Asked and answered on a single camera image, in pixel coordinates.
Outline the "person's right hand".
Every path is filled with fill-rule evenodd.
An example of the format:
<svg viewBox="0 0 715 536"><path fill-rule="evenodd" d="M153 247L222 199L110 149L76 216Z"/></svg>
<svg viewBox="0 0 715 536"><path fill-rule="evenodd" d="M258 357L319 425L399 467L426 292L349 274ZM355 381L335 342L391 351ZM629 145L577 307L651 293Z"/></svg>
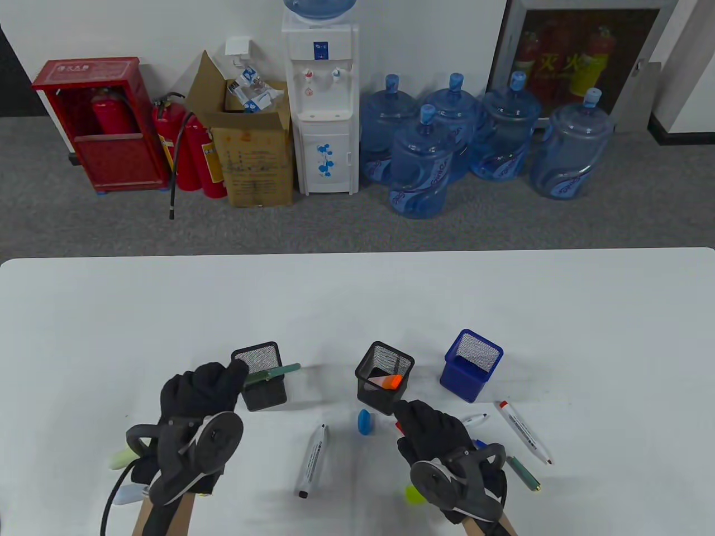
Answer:
<svg viewBox="0 0 715 536"><path fill-rule="evenodd" d="M393 409L403 434L397 447L422 497L467 534L516 534L504 513L503 445L477 448L462 421L424 401L396 401Z"/></svg>

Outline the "person's left hand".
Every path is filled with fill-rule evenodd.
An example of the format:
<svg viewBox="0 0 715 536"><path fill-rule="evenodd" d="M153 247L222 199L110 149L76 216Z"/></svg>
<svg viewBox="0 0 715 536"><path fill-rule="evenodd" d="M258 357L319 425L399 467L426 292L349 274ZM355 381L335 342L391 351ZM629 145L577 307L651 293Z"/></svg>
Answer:
<svg viewBox="0 0 715 536"><path fill-rule="evenodd" d="M227 366L209 362L194 371L174 375L164 384L159 396L158 425L168 424L170 418L203 420L223 411L235 411L248 375L249 366L241 360L232 360ZM133 467L130 477L133 483L149 485L159 471L155 443L154 440L150 443L151 455L140 458ZM189 492L211 494L224 471L223 467L214 475L204 477Z"/></svg>

